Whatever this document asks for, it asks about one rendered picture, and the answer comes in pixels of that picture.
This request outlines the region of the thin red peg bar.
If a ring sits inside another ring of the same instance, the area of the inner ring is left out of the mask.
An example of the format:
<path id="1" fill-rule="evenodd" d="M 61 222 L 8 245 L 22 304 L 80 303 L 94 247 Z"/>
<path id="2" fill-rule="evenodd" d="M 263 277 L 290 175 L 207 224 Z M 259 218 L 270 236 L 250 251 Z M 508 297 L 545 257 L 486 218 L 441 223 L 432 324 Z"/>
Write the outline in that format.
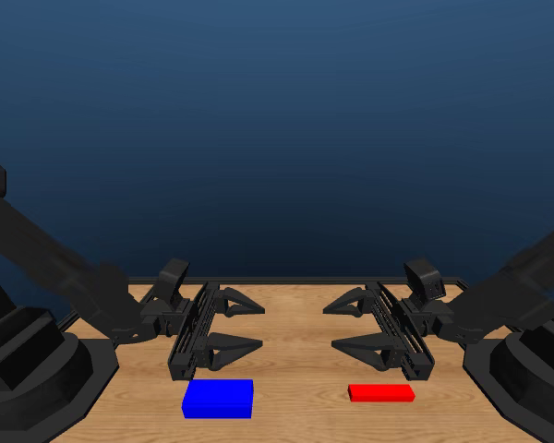
<path id="1" fill-rule="evenodd" d="M 409 384 L 349 384 L 351 402 L 412 402 L 415 393 Z"/>

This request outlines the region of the blue hollow socket block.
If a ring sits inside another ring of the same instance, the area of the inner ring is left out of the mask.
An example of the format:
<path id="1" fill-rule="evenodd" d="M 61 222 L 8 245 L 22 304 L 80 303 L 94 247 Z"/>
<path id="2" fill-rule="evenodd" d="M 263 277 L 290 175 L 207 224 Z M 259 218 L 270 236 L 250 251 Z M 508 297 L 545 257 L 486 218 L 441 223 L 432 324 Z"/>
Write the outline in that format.
<path id="1" fill-rule="evenodd" d="M 253 412 L 252 379 L 194 379 L 182 401 L 186 419 L 250 419 Z"/>

